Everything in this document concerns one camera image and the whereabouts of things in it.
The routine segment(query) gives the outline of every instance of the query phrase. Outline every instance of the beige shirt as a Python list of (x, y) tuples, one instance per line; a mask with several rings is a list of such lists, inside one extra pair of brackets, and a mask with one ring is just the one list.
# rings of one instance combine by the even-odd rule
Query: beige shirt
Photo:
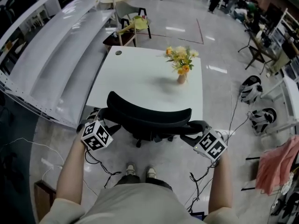
[(76, 203), (56, 199), (41, 224), (238, 224), (230, 208), (210, 213), (205, 222), (190, 216), (169, 189), (150, 183), (102, 189), (85, 214)]

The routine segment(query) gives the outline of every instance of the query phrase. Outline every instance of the flower vase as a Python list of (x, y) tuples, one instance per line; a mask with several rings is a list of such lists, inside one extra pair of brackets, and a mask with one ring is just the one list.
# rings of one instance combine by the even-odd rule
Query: flower vase
[(179, 75), (178, 76), (178, 83), (183, 84), (186, 81), (186, 75)]

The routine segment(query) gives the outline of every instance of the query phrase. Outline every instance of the bouquet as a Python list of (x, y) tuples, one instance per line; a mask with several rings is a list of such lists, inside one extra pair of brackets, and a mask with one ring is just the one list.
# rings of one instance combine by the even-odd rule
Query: bouquet
[(178, 72), (179, 75), (187, 76), (187, 73), (192, 70), (192, 58), (198, 56), (198, 52), (190, 50), (189, 47), (168, 47), (164, 57), (169, 58), (167, 62), (172, 62), (172, 67)]

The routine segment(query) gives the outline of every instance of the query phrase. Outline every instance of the pink towel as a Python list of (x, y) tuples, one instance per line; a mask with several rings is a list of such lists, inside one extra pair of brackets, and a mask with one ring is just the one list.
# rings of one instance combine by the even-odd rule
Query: pink towel
[(264, 153), (259, 162), (256, 189), (270, 195), (273, 188), (284, 185), (290, 175), (292, 163), (299, 151), (299, 135), (288, 139), (283, 145)]

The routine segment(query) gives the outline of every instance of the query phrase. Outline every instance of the white shoe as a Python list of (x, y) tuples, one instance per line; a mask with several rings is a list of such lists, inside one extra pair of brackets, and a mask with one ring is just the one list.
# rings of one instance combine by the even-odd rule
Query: white shoe
[(146, 177), (156, 178), (156, 170), (153, 166), (148, 166), (147, 172), (146, 172)]
[(126, 175), (136, 175), (134, 163), (130, 162), (127, 164)]

